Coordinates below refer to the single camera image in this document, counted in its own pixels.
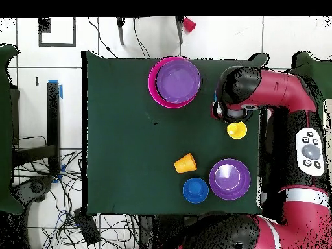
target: pink bowl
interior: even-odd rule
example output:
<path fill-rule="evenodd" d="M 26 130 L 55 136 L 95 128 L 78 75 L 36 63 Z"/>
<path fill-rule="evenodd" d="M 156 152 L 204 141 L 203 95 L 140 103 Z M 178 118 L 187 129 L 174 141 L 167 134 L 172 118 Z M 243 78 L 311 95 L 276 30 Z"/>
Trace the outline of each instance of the pink bowl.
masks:
<path fill-rule="evenodd" d="M 171 103 L 171 102 L 168 102 L 165 99 L 163 99 L 157 91 L 156 76 L 157 76 L 157 73 L 160 70 L 160 68 L 163 65 L 165 65 L 167 62 L 170 62 L 173 60 L 179 60 L 179 59 L 186 59 L 186 58 L 181 57 L 181 56 L 172 56 L 172 57 L 163 58 L 156 65 L 153 66 L 150 73 L 148 74 L 148 90 L 150 91 L 152 98 L 158 104 L 160 104 L 166 108 L 170 108 L 170 109 L 181 108 L 181 107 L 187 105 L 188 103 L 190 103 L 196 96 L 196 95 L 194 95 L 193 97 L 191 97 L 191 99 L 189 99 L 188 101 L 185 101 L 183 103 Z"/>

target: red cup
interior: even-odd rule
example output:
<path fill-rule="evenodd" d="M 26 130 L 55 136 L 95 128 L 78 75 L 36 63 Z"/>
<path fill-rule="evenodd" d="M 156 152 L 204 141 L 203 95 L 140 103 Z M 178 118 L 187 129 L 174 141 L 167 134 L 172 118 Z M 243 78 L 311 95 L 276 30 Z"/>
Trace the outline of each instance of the red cup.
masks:
<path fill-rule="evenodd" d="M 191 32 L 196 27 L 196 23 L 192 22 L 190 19 L 184 19 L 184 28 L 187 32 Z"/>

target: green cloth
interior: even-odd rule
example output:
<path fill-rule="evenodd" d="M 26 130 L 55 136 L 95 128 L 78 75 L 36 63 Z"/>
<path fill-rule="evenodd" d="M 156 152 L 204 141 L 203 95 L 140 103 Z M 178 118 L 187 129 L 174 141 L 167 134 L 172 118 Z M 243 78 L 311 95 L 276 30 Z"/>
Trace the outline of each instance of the green cloth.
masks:
<path fill-rule="evenodd" d="M 10 193 L 12 181 L 12 103 L 10 101 L 10 59 L 18 54 L 13 45 L 0 45 L 0 211 L 22 214 L 23 206 Z"/>
<path fill-rule="evenodd" d="M 292 68 L 287 72 L 304 79 L 311 78 L 317 85 L 318 90 L 312 91 L 317 101 L 318 114 L 323 121 L 324 100 L 332 99 L 332 62 L 319 60 L 310 52 L 298 52 L 293 56 Z"/>
<path fill-rule="evenodd" d="M 150 96 L 148 74 L 160 59 L 103 59 L 86 52 L 88 67 L 88 213 L 192 214 L 212 211 L 260 213 L 256 206 L 259 112 L 248 132 L 234 140 L 227 125 L 211 117 L 222 72 L 233 65 L 261 67 L 267 60 L 191 60 L 202 77 L 200 91 L 183 108 L 168 109 Z M 174 162 L 191 153 L 198 169 L 178 174 Z M 235 158 L 252 182 L 240 199 L 227 201 L 209 190 L 201 204 L 185 200 L 192 177 L 207 184 L 212 166 Z"/>

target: dark green table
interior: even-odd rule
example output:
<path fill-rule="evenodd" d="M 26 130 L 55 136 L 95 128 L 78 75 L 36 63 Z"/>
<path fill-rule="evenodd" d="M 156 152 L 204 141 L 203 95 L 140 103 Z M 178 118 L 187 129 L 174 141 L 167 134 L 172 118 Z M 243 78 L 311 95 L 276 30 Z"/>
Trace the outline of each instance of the dark green table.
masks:
<path fill-rule="evenodd" d="M 250 60 L 191 60 L 202 84 L 183 108 L 167 109 L 150 96 L 147 78 L 159 59 L 103 59 L 85 52 L 88 73 L 88 213 L 193 214 L 211 211 L 260 213 L 256 206 L 259 113 L 247 122 L 241 140 L 230 138 L 226 124 L 214 120 L 213 94 L 221 73 L 233 65 L 261 67 L 265 54 Z M 174 162 L 191 152 L 197 171 L 178 174 Z M 234 201 L 211 190 L 191 204 L 182 186 L 192 177 L 208 183 L 221 159 L 235 158 L 249 169 L 248 192 Z"/>

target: orange cup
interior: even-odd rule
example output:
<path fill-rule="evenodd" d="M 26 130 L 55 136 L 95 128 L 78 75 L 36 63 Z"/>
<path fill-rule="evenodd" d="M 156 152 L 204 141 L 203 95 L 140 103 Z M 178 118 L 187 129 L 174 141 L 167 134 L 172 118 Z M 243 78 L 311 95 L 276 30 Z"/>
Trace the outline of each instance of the orange cup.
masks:
<path fill-rule="evenodd" d="M 176 172 L 179 174 L 183 172 L 190 172 L 197 170 L 197 166 L 194 157 L 191 153 L 186 154 L 184 157 L 180 158 L 174 163 Z"/>

